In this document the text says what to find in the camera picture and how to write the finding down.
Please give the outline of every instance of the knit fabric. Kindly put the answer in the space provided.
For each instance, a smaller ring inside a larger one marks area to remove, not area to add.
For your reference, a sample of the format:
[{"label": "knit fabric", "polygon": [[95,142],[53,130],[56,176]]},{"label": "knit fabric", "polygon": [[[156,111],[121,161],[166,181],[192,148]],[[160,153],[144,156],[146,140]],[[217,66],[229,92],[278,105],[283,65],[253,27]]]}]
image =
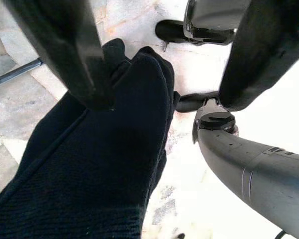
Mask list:
[{"label": "knit fabric", "polygon": [[171,64],[151,48],[132,60],[121,40],[103,49],[115,110],[67,93],[44,117],[0,194],[0,238],[140,238],[179,94]]}]

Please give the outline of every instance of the black pipe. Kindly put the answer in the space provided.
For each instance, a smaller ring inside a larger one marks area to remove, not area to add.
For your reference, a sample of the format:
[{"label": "black pipe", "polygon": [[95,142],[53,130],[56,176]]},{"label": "black pipe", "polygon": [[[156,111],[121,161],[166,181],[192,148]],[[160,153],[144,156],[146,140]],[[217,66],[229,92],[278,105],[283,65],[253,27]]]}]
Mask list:
[{"label": "black pipe", "polygon": [[43,62],[41,61],[40,58],[34,60],[34,61],[31,61],[30,63],[24,65],[24,66],[21,66],[13,71],[10,71],[2,76],[0,76],[0,84],[8,81],[8,80],[11,80],[19,75],[22,75],[24,74],[25,72],[28,72],[36,67],[39,67],[43,64]]}]

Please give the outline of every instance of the cable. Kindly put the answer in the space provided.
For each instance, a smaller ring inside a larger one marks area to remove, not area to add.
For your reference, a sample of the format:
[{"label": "cable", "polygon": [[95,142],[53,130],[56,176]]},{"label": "cable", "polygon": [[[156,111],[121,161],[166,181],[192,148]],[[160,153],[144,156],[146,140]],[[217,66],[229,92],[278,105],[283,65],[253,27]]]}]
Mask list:
[{"label": "cable", "polygon": [[283,236],[284,235],[286,235],[287,233],[284,231],[284,230],[282,230],[276,237],[275,237],[275,239],[281,239],[281,238],[283,238]]}]

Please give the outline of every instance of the stone floor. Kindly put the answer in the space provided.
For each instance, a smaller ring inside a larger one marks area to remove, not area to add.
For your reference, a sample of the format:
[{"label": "stone floor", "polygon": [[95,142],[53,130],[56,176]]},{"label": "stone floor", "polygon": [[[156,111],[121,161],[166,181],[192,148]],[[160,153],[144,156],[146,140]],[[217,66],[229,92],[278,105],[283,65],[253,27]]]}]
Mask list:
[{"label": "stone floor", "polygon": [[[187,0],[91,0],[101,42],[121,38],[126,55],[149,45],[175,69],[181,94],[217,90],[230,46],[170,44],[154,33],[163,19],[182,20]],[[38,57],[0,0],[0,75]],[[0,191],[14,176],[38,121],[66,88],[41,66],[0,85]],[[195,113],[175,113],[168,163],[143,226],[143,239],[273,239],[280,231],[231,193],[191,143]],[[247,109],[235,113],[240,136],[299,153],[299,62]]]}]

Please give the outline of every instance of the tiled floor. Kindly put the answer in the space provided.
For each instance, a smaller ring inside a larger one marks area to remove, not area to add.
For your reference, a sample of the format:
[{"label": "tiled floor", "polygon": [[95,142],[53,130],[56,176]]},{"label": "tiled floor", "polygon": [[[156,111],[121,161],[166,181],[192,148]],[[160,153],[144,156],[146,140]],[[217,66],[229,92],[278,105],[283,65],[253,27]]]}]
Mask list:
[{"label": "tiled floor", "polygon": [[[154,33],[163,19],[182,20],[187,0],[91,0],[102,43],[116,37],[132,57],[149,45],[175,69],[181,94],[216,90],[230,47],[170,44]],[[0,75],[38,56],[0,0]],[[0,85],[0,191],[17,170],[38,121],[66,89],[47,66]],[[144,239],[273,239],[279,229],[251,210],[208,169],[191,143],[195,113],[176,113],[166,146],[168,163],[143,226]],[[240,136],[299,153],[299,62],[244,111]]]}]

